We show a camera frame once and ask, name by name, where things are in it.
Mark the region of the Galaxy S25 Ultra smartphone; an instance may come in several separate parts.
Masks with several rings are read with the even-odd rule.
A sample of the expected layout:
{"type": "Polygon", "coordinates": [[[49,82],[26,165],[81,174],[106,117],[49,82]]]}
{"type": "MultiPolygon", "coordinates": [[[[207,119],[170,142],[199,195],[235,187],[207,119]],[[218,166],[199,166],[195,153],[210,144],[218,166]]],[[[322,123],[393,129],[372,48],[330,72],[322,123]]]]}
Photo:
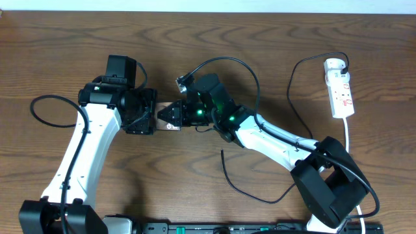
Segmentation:
{"type": "Polygon", "coordinates": [[[172,102],[159,102],[156,104],[155,106],[155,124],[156,124],[156,130],[160,130],[160,131],[180,131],[181,128],[180,127],[176,127],[164,120],[159,119],[159,117],[157,116],[158,113],[166,108],[167,106],[169,106],[170,104],[172,104],[172,102]]]}

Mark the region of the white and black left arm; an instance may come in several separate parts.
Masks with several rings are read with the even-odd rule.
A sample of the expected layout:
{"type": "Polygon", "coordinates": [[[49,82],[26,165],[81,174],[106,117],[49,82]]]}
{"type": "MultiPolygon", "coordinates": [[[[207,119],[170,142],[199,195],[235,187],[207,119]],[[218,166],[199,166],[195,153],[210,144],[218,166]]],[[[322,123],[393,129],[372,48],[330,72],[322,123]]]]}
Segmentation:
{"type": "Polygon", "coordinates": [[[94,210],[99,177],[117,132],[150,135],[157,91],[128,84],[88,83],[79,91],[77,122],[62,162],[39,200],[19,211],[24,233],[140,233],[122,214],[94,210]]]}

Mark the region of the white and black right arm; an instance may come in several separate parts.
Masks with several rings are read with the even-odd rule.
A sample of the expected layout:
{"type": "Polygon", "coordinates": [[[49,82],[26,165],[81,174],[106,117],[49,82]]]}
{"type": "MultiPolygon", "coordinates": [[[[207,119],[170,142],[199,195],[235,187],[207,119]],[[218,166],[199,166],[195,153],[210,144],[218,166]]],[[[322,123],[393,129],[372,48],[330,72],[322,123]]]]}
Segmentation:
{"type": "Polygon", "coordinates": [[[368,181],[344,146],[332,137],[319,142],[289,133],[254,110],[238,105],[217,74],[176,80],[186,94],[160,110],[158,119],[175,127],[206,126],[226,141],[258,151],[287,169],[312,217],[308,231],[338,233],[368,194],[368,181]]]}

